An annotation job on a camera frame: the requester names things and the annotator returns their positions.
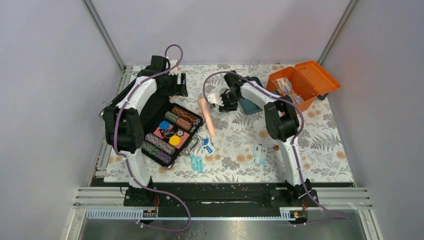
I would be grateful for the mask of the colourful plaster box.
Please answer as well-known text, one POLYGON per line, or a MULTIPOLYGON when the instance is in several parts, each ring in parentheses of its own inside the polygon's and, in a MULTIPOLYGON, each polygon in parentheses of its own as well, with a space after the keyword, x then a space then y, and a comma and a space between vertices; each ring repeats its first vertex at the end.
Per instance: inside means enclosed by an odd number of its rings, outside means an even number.
POLYGON ((283 94, 288 94, 293 91, 292 83, 287 77, 278 78, 275 83, 283 94))

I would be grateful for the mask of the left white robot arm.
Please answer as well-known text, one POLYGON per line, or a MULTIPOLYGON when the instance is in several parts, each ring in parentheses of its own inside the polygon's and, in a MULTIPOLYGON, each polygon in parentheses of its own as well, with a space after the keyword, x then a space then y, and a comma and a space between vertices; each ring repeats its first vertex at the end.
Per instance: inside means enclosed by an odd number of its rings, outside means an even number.
POLYGON ((135 197, 144 206, 155 200, 154 190, 148 187, 151 175, 142 153, 145 125, 150 116, 144 109, 159 109, 151 101, 153 95, 166 98, 188 95, 185 78, 177 72, 181 61, 170 60, 166 55, 152 56, 150 65, 140 70, 134 80, 100 112, 106 142, 124 160, 129 173, 128 182, 130 186, 139 188, 135 197))

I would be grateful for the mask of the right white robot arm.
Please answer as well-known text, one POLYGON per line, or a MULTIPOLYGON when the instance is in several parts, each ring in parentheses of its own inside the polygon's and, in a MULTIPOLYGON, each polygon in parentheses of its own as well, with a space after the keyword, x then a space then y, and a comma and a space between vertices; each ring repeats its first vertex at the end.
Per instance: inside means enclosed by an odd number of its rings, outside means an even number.
POLYGON ((301 205, 312 190, 309 179, 303 176, 297 150, 298 136, 305 125, 302 111, 289 96, 271 93, 235 71, 222 71, 221 74, 228 86, 227 91, 214 96, 207 95, 203 89, 207 105, 219 112, 231 112, 237 109, 240 99, 247 99, 263 110, 267 133, 279 146, 282 156, 287 201, 293 206, 301 205))

